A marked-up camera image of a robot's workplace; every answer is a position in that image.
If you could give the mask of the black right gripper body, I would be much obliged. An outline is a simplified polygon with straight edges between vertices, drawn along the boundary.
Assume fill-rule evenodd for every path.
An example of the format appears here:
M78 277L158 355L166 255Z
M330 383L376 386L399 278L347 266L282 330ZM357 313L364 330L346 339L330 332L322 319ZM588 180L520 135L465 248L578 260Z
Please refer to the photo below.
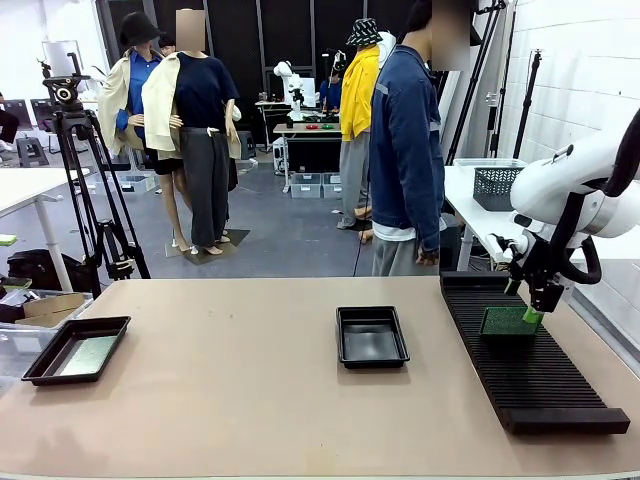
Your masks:
M545 240L518 239L514 242L514 283L542 288L549 281L551 287L566 291L566 280L557 272L557 264L560 254L567 252L566 247L552 250Z

